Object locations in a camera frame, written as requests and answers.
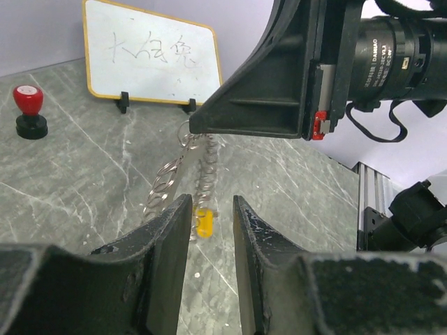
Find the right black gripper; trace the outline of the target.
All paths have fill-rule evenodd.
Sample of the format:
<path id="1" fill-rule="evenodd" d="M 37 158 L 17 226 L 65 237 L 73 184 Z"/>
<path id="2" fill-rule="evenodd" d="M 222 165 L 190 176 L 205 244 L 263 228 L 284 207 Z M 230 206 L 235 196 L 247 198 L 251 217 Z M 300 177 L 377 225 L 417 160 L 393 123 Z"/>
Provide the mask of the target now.
<path id="1" fill-rule="evenodd" d="M 348 100 L 362 1 L 275 1 L 249 58 L 189 118 L 194 134 L 320 140 Z"/>

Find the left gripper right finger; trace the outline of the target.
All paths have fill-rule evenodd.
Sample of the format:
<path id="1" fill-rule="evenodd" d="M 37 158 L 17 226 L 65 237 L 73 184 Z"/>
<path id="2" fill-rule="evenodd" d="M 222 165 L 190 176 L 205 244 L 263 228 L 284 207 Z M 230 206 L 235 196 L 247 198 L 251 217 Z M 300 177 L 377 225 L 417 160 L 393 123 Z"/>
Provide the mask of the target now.
<path id="1" fill-rule="evenodd" d="M 445 334 L 446 259 L 309 252 L 233 198 L 243 334 Z"/>

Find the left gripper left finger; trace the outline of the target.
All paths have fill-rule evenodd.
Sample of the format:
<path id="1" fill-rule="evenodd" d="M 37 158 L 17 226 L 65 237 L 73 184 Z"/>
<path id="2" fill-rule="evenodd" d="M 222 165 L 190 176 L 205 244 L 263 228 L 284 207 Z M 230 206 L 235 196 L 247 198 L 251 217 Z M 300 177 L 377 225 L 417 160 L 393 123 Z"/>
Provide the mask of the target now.
<path id="1" fill-rule="evenodd" d="M 2 334 L 175 334 L 192 199 L 89 255 L 1 245 Z"/>

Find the key with yellow tag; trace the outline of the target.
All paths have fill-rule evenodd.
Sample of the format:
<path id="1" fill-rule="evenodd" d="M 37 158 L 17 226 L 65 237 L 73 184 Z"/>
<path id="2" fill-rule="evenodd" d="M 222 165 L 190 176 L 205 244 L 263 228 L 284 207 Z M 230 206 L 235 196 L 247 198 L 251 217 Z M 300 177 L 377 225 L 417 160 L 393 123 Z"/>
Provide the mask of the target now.
<path id="1" fill-rule="evenodd" d="M 198 237 L 208 239 L 214 232 L 214 220 L 219 216 L 217 210 L 208 207 L 197 208 L 195 212 L 195 231 Z"/>

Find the metal disc with keyrings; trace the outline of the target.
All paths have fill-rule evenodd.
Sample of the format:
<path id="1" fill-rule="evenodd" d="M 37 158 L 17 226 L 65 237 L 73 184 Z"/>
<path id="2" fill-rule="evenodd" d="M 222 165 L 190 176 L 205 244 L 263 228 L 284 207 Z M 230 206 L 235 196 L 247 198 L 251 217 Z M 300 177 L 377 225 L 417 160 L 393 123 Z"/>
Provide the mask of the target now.
<path id="1" fill-rule="evenodd" d="M 212 134 L 181 134 L 188 125 L 185 121 L 177 131 L 181 146 L 179 156 L 163 165 L 156 173 L 143 207 L 143 223 L 158 216 L 174 201 L 180 184 L 188 176 L 193 178 L 194 186 L 193 217 L 199 220 L 210 210 L 217 179 L 219 143 Z"/>

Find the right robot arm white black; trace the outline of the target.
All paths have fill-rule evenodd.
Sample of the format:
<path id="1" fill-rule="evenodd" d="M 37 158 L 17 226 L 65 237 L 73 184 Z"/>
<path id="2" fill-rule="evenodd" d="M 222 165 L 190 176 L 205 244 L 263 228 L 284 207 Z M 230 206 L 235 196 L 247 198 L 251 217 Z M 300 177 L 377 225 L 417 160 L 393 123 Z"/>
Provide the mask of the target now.
<path id="1" fill-rule="evenodd" d="M 322 140 L 354 110 L 446 107 L 446 2 L 276 1 L 254 51 L 189 119 L 194 134 Z"/>

